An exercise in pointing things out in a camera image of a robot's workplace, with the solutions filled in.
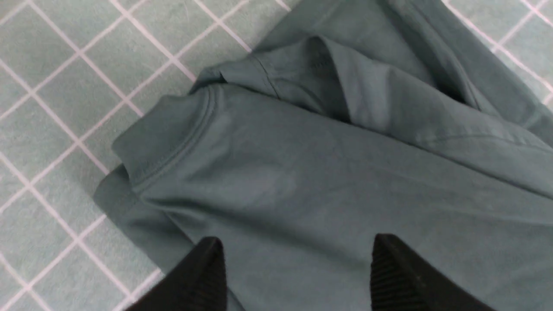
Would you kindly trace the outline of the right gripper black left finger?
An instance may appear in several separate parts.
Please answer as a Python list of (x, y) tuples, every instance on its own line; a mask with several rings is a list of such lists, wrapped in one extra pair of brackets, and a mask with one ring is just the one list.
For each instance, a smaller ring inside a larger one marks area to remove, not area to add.
[(189, 254), (129, 311), (225, 311), (227, 275), (224, 248), (203, 238)]

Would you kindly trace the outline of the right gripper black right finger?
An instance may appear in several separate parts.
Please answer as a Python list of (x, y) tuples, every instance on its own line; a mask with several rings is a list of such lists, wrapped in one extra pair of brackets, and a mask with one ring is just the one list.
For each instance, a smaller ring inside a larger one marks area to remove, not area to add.
[(491, 311), (393, 234), (377, 234), (371, 263), (374, 311)]

